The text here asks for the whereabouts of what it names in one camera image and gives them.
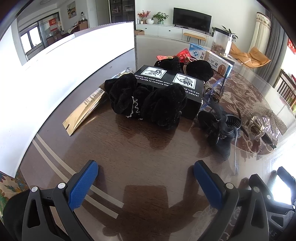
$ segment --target white vase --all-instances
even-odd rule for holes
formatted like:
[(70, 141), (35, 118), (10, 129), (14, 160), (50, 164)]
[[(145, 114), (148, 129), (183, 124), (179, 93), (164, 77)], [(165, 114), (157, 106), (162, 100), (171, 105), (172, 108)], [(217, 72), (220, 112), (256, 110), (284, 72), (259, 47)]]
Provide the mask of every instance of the white vase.
[(154, 20), (151, 19), (151, 18), (148, 18), (148, 19), (146, 20), (146, 23), (147, 23), (147, 24), (154, 24)]

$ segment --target white cabinet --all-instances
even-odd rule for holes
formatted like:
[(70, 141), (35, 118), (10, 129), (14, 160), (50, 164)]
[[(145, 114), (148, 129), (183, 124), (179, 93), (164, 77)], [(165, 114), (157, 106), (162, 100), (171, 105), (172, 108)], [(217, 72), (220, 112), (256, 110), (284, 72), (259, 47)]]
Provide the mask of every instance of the white cabinet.
[(158, 36), (181, 40), (182, 34), (183, 30), (181, 28), (158, 26)]
[[(207, 46), (210, 48), (212, 46), (212, 41), (213, 41), (213, 37), (211, 36), (208, 36), (199, 32), (195, 32), (192, 30), (187, 30), (187, 29), (178, 28), (178, 27), (169, 26), (169, 25), (137, 24), (136, 29), (144, 30), (145, 35), (154, 35), (154, 36), (166, 37), (170, 39), (178, 39), (183, 41), (187, 41), (187, 36), (185, 36), (184, 33), (197, 35), (206, 39), (206, 41), (201, 40), (200, 42), (201, 45)], [(198, 44), (198, 39), (191, 37), (190, 42)]]
[(158, 33), (158, 26), (153, 24), (137, 24), (137, 30), (144, 30), (145, 35), (155, 35), (157, 36)]

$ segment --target window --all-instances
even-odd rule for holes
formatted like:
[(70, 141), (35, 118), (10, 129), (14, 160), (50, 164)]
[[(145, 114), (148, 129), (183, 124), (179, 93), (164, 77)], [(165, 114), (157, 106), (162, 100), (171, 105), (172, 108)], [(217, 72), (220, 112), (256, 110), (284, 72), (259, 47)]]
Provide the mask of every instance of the window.
[(29, 52), (31, 49), (34, 49), (34, 47), (41, 44), (38, 27), (34, 27), (30, 31), (27, 31), (20, 37), (20, 39), (22, 41), (22, 46), (25, 53)]
[(32, 49), (30, 41), (29, 41), (29, 37), (28, 37), (28, 33), (25, 33), (23, 36), (20, 37), (21, 41), (22, 41), (22, 46), (24, 48), (25, 53), (27, 53), (28, 51), (30, 51)]
[(33, 29), (31, 29), (29, 31), (29, 34), (31, 36), (31, 41), (33, 46), (36, 46), (41, 43), (41, 39), (40, 39), (40, 35), (37, 27), (34, 27)]

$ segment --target red sign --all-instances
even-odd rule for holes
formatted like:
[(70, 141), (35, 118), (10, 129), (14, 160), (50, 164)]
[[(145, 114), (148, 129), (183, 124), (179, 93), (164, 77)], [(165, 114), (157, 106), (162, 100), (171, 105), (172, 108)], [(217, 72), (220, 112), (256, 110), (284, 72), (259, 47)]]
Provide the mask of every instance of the red sign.
[(288, 47), (292, 50), (292, 52), (293, 52), (294, 54), (296, 54), (296, 48), (295, 48), (295, 46), (293, 45), (293, 43), (291, 42), (290, 39), (289, 39), (289, 41), (288, 41)]
[(48, 22), (51, 32), (57, 30), (57, 21), (55, 18), (48, 20)]

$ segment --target red bag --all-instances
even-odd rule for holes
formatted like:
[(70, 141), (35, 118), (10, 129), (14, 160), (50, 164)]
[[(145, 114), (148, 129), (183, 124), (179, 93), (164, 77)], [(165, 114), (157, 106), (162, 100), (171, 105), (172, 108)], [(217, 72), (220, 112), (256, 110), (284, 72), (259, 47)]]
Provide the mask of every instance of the red bag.
[(179, 61), (180, 63), (184, 63), (184, 64), (187, 64), (189, 62), (193, 62), (193, 61), (196, 61), (197, 59), (196, 58), (193, 58), (190, 53), (189, 53), (189, 50), (188, 49), (184, 49), (182, 50), (180, 53), (177, 54), (177, 56), (179, 57)]

